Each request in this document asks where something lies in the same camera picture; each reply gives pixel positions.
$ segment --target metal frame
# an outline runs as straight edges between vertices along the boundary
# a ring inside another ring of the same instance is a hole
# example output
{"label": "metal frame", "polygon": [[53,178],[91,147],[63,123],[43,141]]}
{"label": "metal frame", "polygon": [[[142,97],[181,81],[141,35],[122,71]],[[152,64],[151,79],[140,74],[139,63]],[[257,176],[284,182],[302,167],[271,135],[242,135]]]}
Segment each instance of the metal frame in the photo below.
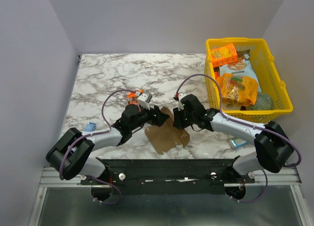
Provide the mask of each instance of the metal frame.
{"label": "metal frame", "polygon": [[[296,168],[283,168],[279,173],[271,173],[266,171],[269,185],[289,185],[304,226],[314,226],[311,213],[308,209],[307,203],[302,195],[299,177]],[[46,197],[47,188],[108,188],[107,185],[81,185],[79,176],[71,180],[60,180],[59,173],[54,168],[44,168],[39,183],[39,188],[30,217],[28,226],[37,226],[39,224],[40,215],[43,209],[44,200]],[[265,176],[262,171],[255,171],[255,183],[246,184],[247,186],[261,186],[265,185]],[[239,186],[240,184],[225,184],[225,186]]]}

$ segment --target torn cardboard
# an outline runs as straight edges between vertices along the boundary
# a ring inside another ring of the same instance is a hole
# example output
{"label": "torn cardboard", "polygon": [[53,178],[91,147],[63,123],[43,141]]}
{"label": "torn cardboard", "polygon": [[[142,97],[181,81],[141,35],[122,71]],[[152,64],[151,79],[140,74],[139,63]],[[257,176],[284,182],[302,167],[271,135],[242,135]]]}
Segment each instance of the torn cardboard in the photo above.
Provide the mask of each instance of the torn cardboard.
{"label": "torn cardboard", "polygon": [[184,129],[180,130],[173,127],[174,116],[168,108],[162,107],[160,111],[168,114],[170,118],[160,127],[150,126],[146,128],[145,135],[156,152],[162,155],[173,147],[179,145],[185,147],[190,141],[190,135]]}

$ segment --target gray floor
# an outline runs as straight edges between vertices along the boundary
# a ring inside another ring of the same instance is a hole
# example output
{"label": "gray floor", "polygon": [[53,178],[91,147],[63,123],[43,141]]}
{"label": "gray floor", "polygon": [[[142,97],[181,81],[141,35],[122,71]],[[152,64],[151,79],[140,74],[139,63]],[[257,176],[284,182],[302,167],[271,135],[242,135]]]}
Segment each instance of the gray floor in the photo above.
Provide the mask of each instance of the gray floor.
{"label": "gray floor", "polygon": [[[247,189],[246,198],[261,192]],[[289,186],[270,186],[255,203],[225,195],[126,196],[113,206],[92,201],[88,188],[48,189],[41,226],[300,226]]]}

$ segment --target green round object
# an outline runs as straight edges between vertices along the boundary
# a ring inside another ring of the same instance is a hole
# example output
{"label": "green round object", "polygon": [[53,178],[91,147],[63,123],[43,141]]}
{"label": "green round object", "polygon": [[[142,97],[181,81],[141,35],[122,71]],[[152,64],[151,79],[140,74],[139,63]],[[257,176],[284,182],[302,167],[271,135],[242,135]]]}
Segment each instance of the green round object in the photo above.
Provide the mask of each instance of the green round object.
{"label": "green round object", "polygon": [[268,111],[274,109],[274,102],[268,94],[258,92],[255,105],[250,105],[246,109],[248,111]]}

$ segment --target blue object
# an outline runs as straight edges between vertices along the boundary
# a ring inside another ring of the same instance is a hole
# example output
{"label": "blue object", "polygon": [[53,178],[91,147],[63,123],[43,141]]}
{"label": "blue object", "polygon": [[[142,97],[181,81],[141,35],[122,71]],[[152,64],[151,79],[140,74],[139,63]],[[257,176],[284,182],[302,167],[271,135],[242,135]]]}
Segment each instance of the blue object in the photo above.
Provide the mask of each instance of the blue object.
{"label": "blue object", "polygon": [[96,130],[96,124],[89,122],[89,124],[86,125],[85,127],[85,132],[92,132]]}

